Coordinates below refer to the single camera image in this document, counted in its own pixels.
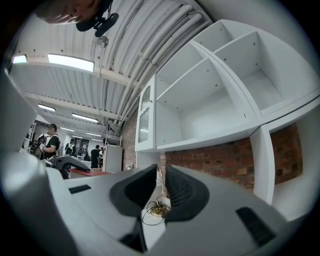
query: glass pane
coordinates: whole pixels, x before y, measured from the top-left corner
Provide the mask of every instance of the glass pane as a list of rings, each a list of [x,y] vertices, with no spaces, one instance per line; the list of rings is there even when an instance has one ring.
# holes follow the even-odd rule
[[[141,110],[143,110],[148,105],[148,101],[150,100],[150,86],[145,90],[142,98]]]
[[[149,109],[140,117],[139,143],[148,139],[149,133]]]

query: person's skin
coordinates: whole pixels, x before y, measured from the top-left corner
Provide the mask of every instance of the person's skin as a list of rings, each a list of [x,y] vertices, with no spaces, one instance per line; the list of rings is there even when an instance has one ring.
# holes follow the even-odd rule
[[[48,128],[48,134],[49,134],[51,137],[52,137],[52,135],[55,135],[55,134],[56,134],[55,129],[52,128],[52,127]],[[43,150],[43,152],[53,153],[53,152],[56,152],[56,146],[51,145],[51,147],[44,147],[42,150]]]
[[[46,0],[36,15],[49,24],[85,22],[98,11],[103,0]]]

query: red table top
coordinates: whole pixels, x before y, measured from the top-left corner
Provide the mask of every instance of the red table top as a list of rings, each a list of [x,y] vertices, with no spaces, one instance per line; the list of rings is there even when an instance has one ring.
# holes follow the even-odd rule
[[[93,170],[91,169],[91,171],[84,171],[84,170],[79,170],[79,169],[69,169],[71,172],[77,173],[77,174],[82,174],[85,176],[89,176],[89,177],[94,177],[94,176],[101,176],[101,175],[108,175],[110,174],[110,172],[106,172],[106,171],[99,171],[99,170]]]

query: ceiling light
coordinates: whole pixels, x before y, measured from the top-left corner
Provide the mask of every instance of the ceiling light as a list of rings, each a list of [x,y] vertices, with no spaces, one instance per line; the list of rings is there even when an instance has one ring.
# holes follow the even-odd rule
[[[56,109],[55,109],[54,107],[50,107],[50,106],[46,106],[46,105],[42,105],[42,104],[38,104],[38,106],[39,106],[40,108],[42,108],[42,109],[56,112]]]
[[[75,118],[81,118],[81,119],[84,119],[84,120],[88,120],[88,121],[91,121],[91,122],[98,123],[98,120],[97,120],[97,119],[93,119],[93,118],[86,117],[86,116],[79,115],[79,114],[75,114],[75,113],[72,113],[72,115],[73,115]]]
[[[102,135],[98,135],[98,134],[94,134],[94,133],[90,133],[90,132],[86,132],[86,134],[93,135],[93,136],[98,136],[98,137],[102,137]]]
[[[63,130],[71,131],[71,132],[75,131],[75,130],[71,130],[71,129],[68,129],[68,128],[63,128],[63,127],[60,127],[60,128],[63,129]]]
[[[91,72],[95,69],[95,63],[93,61],[88,61],[82,58],[50,53],[48,54],[48,59],[49,62],[53,64],[65,65]]]
[[[13,64],[17,64],[17,63],[26,63],[28,62],[27,60],[27,56],[26,55],[20,55],[20,56],[15,56],[13,58]]]

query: fluorescent light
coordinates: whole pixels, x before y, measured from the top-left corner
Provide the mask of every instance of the fluorescent light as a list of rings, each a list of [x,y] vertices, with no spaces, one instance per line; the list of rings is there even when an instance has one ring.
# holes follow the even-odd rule
[[[76,58],[72,56],[65,56],[60,54],[48,54],[50,63],[70,66],[82,70],[93,72],[95,69],[95,63],[82,58]]]
[[[15,56],[13,58],[13,64],[17,63],[26,63],[27,62],[27,56],[26,55],[20,55],[20,56]]]
[[[71,131],[71,132],[75,131],[75,130],[71,130],[71,129],[68,129],[68,128],[63,128],[63,127],[60,127],[60,128],[63,129],[63,130]]]
[[[42,109],[56,112],[56,109],[55,109],[54,107],[50,107],[50,106],[46,106],[46,105],[42,105],[42,104],[38,104],[38,106],[39,106],[40,108],[42,108]]]
[[[72,113],[72,115],[73,115],[75,118],[81,118],[81,119],[84,119],[84,120],[88,120],[88,121],[91,121],[91,122],[98,123],[98,120],[97,120],[97,119],[93,119],[93,118],[86,117],[86,116],[79,115],[79,114],[75,114],[75,113]]]
[[[94,134],[94,133],[90,133],[90,132],[86,132],[86,134],[93,135],[93,136],[98,136],[98,137],[102,137],[102,135],[98,135],[98,134]]]

